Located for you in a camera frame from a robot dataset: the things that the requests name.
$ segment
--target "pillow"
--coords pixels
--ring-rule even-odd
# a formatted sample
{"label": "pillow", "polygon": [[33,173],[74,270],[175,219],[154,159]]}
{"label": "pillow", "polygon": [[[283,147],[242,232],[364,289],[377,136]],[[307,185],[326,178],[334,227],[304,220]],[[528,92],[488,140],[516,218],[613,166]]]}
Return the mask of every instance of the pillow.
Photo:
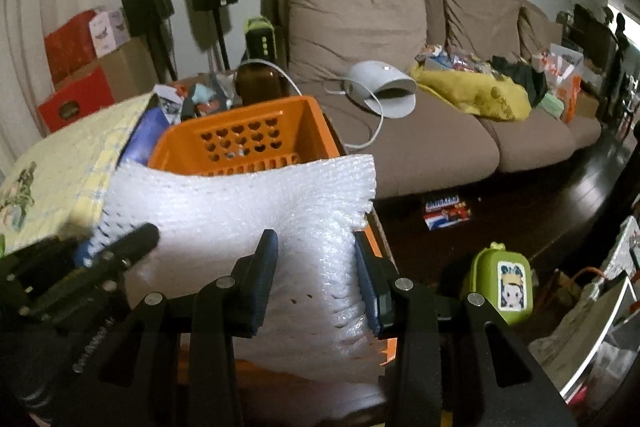
{"label": "pillow", "polygon": [[447,44],[475,53],[482,60],[494,55],[513,61],[520,57],[515,0],[444,0]]}
{"label": "pillow", "polygon": [[362,60],[411,66],[427,34],[424,0],[289,0],[296,81],[343,76]]}
{"label": "pillow", "polygon": [[530,61],[539,51],[549,44],[560,44],[562,25],[551,22],[545,13],[527,0],[514,0],[520,3],[518,32],[520,34],[520,55]]}

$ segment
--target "brown couch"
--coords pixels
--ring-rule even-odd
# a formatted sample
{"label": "brown couch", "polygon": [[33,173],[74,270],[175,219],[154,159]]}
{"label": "brown couch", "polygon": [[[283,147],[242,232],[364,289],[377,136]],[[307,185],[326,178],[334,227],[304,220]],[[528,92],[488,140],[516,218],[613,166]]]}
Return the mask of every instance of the brown couch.
{"label": "brown couch", "polygon": [[[316,97],[345,143],[362,143],[379,118],[344,96],[327,94],[323,79],[361,60],[406,70],[426,40],[456,44],[481,58],[530,58],[559,43],[562,28],[526,0],[262,0],[279,26],[290,73]],[[406,118],[385,119],[364,152],[376,162],[378,197],[429,192],[566,160],[600,136],[595,119],[570,124],[534,108],[526,121],[478,119],[418,90]]]}

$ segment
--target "white cable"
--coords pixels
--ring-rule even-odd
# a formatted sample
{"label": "white cable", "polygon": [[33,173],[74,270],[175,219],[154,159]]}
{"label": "white cable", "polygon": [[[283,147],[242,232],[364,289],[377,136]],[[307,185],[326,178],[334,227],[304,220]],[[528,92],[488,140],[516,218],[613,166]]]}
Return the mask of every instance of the white cable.
{"label": "white cable", "polygon": [[[293,89],[296,90],[296,93],[298,93],[300,96],[302,96],[302,92],[298,89],[298,86],[296,85],[296,83],[293,80],[291,80],[291,77],[287,73],[285,73],[284,70],[281,67],[277,66],[276,64],[273,64],[272,62],[269,62],[268,60],[263,60],[262,58],[248,58],[247,60],[242,61],[240,63],[240,65],[236,68],[236,71],[234,73],[234,85],[236,85],[236,75],[238,74],[238,70],[239,70],[240,66],[244,66],[245,64],[264,64],[266,66],[270,66],[271,68],[276,70],[278,73],[280,73],[282,76],[284,76],[284,78],[286,78],[289,81],[289,84],[291,84]],[[341,80],[341,81],[344,82],[345,80],[348,80],[348,79],[347,78],[337,78],[337,80]],[[375,100],[376,103],[378,104],[378,107],[380,108],[380,123],[378,124],[378,127],[376,128],[376,130],[371,135],[371,138],[368,141],[366,141],[366,142],[364,142],[362,144],[353,144],[353,143],[343,143],[342,144],[344,147],[348,147],[349,149],[353,149],[353,150],[364,149],[365,147],[368,147],[373,142],[375,142],[376,138],[378,137],[378,134],[380,133],[380,129],[382,129],[382,123],[385,120],[385,114],[384,114],[384,109],[382,107],[382,102],[380,102],[380,100],[378,99],[376,94],[372,90],[370,90],[369,87],[367,87],[367,86],[363,86],[362,84],[359,84],[359,86],[362,86],[362,87],[364,87],[364,89],[369,91],[369,94],[371,95],[371,98],[373,98],[373,100]],[[344,90],[342,90],[342,91],[330,91],[330,90],[326,89],[326,87],[324,87],[324,90],[329,94],[344,94],[344,95],[347,94]]]}
{"label": "white cable", "polygon": [[286,78],[289,81],[289,84],[291,84],[293,89],[296,90],[296,93],[302,96],[302,92],[298,89],[298,86],[296,86],[296,83],[293,80],[291,80],[291,77],[287,73],[285,73],[281,67],[277,66],[276,64],[273,64],[273,62],[269,62],[268,60],[263,60],[262,58],[248,58],[247,60],[240,62],[240,65],[236,68],[236,72],[234,73],[234,85],[236,85],[236,75],[238,74],[238,70],[240,66],[244,66],[245,64],[264,64],[266,66],[270,66],[271,68],[276,70],[278,73],[280,73],[282,76],[284,76],[284,78]]}
{"label": "white cable", "polygon": [[[336,79],[332,79],[332,78],[328,78],[325,82],[331,82],[332,80],[341,80],[342,82],[351,82],[348,78],[336,78]],[[343,143],[342,145],[344,147],[348,147],[349,149],[353,149],[356,151],[359,151],[361,149],[364,149],[365,147],[369,147],[369,145],[371,145],[373,142],[375,142],[376,138],[378,137],[378,134],[380,133],[380,129],[382,129],[382,123],[385,120],[385,111],[384,108],[382,107],[382,102],[380,102],[380,100],[378,99],[378,97],[376,96],[376,94],[369,89],[369,87],[364,86],[363,84],[358,84],[361,87],[364,87],[367,91],[369,91],[369,94],[371,95],[371,98],[373,98],[373,100],[376,101],[376,103],[378,104],[378,107],[380,108],[380,123],[378,123],[378,127],[376,128],[376,130],[373,132],[373,134],[371,135],[371,138],[369,138],[368,141],[362,143],[362,144],[353,144],[353,143]],[[347,92],[345,90],[340,90],[340,91],[331,91],[329,89],[326,88],[326,86],[324,85],[324,82],[322,83],[322,87],[324,87],[324,91],[329,93],[329,94],[343,94],[345,96],[347,95]]]}

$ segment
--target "white curtain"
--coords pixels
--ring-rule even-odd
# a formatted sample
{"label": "white curtain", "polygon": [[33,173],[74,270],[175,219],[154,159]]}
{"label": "white curtain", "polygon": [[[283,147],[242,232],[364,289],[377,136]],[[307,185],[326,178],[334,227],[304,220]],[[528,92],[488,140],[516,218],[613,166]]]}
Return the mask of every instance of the white curtain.
{"label": "white curtain", "polygon": [[44,35],[82,10],[78,0],[2,0],[0,172],[46,136],[37,107],[53,92]]}

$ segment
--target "cartoon sticker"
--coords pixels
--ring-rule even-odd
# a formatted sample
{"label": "cartoon sticker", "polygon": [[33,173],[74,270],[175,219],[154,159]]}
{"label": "cartoon sticker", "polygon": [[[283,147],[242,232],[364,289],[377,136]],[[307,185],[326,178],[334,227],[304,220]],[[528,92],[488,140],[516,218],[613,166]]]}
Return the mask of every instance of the cartoon sticker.
{"label": "cartoon sticker", "polygon": [[527,308],[527,280],[520,263],[498,262],[498,311],[521,312]]}

